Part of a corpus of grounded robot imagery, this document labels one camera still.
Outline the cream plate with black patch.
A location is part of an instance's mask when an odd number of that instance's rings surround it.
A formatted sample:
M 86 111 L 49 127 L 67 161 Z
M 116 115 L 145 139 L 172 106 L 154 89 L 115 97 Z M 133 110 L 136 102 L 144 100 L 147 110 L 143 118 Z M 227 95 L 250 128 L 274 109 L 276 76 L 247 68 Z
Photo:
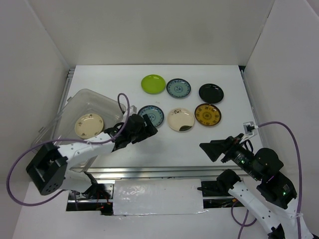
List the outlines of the cream plate with black patch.
M 87 139 L 87 135 L 85 133 L 81 133 L 77 135 L 80 139 Z

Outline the cream plate with small motifs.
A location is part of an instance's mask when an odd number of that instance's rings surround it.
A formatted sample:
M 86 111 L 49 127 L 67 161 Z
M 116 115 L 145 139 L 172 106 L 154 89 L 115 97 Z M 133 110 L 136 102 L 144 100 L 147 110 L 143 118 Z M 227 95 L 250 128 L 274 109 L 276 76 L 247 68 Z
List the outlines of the cream plate with small motifs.
M 104 128 L 104 121 L 98 115 L 89 113 L 81 116 L 75 123 L 74 130 L 76 135 L 85 133 L 87 139 L 97 136 Z

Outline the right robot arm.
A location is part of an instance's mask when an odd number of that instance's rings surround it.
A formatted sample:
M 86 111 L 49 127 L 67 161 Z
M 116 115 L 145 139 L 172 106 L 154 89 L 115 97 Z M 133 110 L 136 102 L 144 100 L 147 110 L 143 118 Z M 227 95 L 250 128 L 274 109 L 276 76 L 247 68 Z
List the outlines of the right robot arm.
M 267 208 L 247 188 L 243 180 L 231 169 L 221 173 L 217 190 L 222 195 L 235 197 L 253 214 L 270 239 L 315 239 L 302 215 L 298 212 L 298 196 L 292 181 L 280 170 L 283 162 L 277 153 L 269 148 L 261 148 L 256 153 L 250 140 L 243 140 L 241 133 L 224 140 L 201 143 L 200 148 L 215 162 L 223 155 L 223 163 L 233 161 L 244 172 L 259 182 L 257 190 L 273 209 Z

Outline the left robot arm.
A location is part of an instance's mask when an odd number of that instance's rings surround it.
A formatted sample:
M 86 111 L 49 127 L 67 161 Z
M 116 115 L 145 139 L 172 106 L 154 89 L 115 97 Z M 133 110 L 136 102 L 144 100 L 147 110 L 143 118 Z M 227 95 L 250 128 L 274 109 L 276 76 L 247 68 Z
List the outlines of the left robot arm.
M 101 185 L 91 173 L 75 172 L 72 167 L 101 154 L 110 154 L 128 144 L 141 142 L 158 130 L 147 115 L 133 114 L 88 140 L 55 146 L 45 143 L 28 164 L 26 171 L 43 196 L 61 190 L 77 191 L 88 199 L 94 198 Z

